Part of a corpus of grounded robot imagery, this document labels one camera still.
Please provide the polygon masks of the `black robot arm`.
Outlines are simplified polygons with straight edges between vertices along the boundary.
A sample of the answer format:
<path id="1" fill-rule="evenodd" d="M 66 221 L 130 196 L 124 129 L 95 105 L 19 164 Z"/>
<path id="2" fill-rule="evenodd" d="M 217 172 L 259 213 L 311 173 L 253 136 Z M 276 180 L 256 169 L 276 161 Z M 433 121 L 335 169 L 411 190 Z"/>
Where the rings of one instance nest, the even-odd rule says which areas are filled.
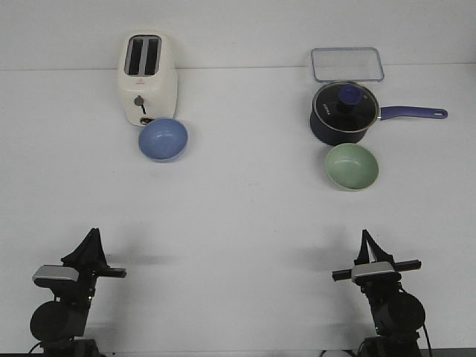
<path id="1" fill-rule="evenodd" d="M 425 328 L 426 314 L 422 303 L 406 292 L 402 273 L 420 269 L 420 260 L 397 262 L 371 237 L 368 230 L 361 234 L 361 246 L 354 266 L 332 272 L 332 279 L 351 280 L 370 305 L 376 335 L 365 338 L 357 351 L 345 350 L 349 356 L 421 356 L 419 329 Z"/>
<path id="2" fill-rule="evenodd" d="M 101 356 L 94 339 L 82 338 L 97 279 L 124 278 L 126 270 L 108 265 L 99 228 L 92 228 L 61 262 L 40 266 L 32 277 L 36 286 L 50 289 L 54 298 L 34 311 L 30 332 L 44 356 Z"/>

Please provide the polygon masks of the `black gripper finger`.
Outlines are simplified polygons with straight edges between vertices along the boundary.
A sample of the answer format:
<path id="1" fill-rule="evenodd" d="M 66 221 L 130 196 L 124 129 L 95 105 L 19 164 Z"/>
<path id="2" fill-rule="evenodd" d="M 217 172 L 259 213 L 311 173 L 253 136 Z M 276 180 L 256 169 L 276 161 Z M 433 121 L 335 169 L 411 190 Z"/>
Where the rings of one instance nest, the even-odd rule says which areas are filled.
<path id="1" fill-rule="evenodd" d="M 356 265 L 368 264 L 370 262 L 369 252 L 368 252 L 368 237 L 369 233 L 366 229 L 362 231 L 361 235 L 361 247 L 356 258 Z"/>
<path id="2" fill-rule="evenodd" d="M 98 265 L 101 267 L 108 267 L 106 256 L 103 250 L 103 244 L 101 241 L 100 229 L 96 228 L 96 237 L 97 237 L 97 261 Z"/>
<path id="3" fill-rule="evenodd" d="M 61 259 L 64 266 L 90 266 L 97 260 L 97 229 L 92 228 L 84 240 Z"/>
<path id="4" fill-rule="evenodd" d="M 376 262 L 388 262 L 391 265 L 395 264 L 392 254 L 385 252 L 372 238 L 368 231 L 365 231 L 367 237 L 367 244 L 372 252 L 372 255 Z"/>

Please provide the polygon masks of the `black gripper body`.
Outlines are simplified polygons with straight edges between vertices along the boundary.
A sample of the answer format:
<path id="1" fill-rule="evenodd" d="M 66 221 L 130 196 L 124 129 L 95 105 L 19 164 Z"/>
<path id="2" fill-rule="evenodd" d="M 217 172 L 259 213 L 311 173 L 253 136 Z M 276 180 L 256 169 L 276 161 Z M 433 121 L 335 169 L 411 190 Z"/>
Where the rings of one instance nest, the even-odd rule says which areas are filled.
<path id="1" fill-rule="evenodd" d="M 92 298 L 99 277 L 125 278 L 126 269 L 111 267 L 106 259 L 82 258 L 76 262 L 79 272 L 77 296 L 79 298 Z"/>
<path id="2" fill-rule="evenodd" d="M 402 272 L 418 270 L 421 267 L 420 260 L 406 260 L 397 263 L 386 260 L 373 262 L 354 260 L 352 268 L 333 271 L 332 279 L 335 282 L 351 280 L 364 292 L 370 290 L 397 292 L 402 287 L 400 283 Z"/>

